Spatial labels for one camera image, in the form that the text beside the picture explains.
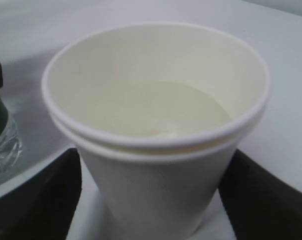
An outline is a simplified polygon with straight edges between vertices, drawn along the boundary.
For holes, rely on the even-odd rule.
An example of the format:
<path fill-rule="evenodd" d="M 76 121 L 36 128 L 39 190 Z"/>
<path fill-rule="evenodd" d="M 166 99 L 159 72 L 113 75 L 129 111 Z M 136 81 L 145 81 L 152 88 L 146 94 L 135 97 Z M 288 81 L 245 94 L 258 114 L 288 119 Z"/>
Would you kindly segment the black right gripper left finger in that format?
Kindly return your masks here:
<path fill-rule="evenodd" d="M 80 195 L 80 156 L 70 148 L 0 197 L 0 240 L 66 239 Z"/>

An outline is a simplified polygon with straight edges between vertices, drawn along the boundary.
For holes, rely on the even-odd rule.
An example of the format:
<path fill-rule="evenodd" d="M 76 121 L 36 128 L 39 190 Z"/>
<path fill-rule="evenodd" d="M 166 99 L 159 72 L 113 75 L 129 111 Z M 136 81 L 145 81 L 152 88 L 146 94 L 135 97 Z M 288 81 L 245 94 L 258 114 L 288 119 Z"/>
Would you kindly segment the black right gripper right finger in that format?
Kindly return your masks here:
<path fill-rule="evenodd" d="M 238 240 L 302 240 L 302 193 L 237 150 L 219 194 Z"/>

